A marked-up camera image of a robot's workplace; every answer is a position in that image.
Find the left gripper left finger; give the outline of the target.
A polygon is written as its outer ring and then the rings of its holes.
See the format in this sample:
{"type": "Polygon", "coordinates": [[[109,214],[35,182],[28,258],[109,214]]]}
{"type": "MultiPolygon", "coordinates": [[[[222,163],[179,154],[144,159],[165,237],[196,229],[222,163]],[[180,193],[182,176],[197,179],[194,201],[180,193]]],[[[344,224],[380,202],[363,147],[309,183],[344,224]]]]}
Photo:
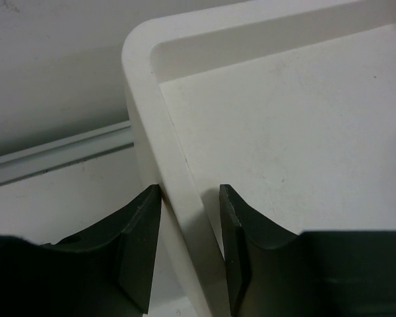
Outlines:
{"type": "Polygon", "coordinates": [[[0,316],[147,314],[161,205],[154,184],[57,244],[0,235],[0,316]]]}

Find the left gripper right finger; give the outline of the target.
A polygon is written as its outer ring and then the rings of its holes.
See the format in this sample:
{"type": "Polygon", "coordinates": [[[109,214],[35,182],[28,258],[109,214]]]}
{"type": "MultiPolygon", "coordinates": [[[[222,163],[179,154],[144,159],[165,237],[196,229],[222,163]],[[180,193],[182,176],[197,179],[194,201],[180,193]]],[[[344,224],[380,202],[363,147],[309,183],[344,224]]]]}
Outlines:
{"type": "Polygon", "coordinates": [[[396,230],[294,234],[219,190],[233,316],[396,316],[396,230]]]}

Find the white drawer cabinet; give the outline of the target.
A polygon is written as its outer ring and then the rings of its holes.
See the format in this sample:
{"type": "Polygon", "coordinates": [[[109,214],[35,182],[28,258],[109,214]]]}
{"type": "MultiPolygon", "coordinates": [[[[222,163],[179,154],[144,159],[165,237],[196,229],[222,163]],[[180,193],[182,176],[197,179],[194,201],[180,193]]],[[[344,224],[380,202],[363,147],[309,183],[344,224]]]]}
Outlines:
{"type": "Polygon", "coordinates": [[[157,18],[121,63],[141,178],[197,316],[230,312],[219,190],[281,227],[396,230],[396,1],[157,18]]]}

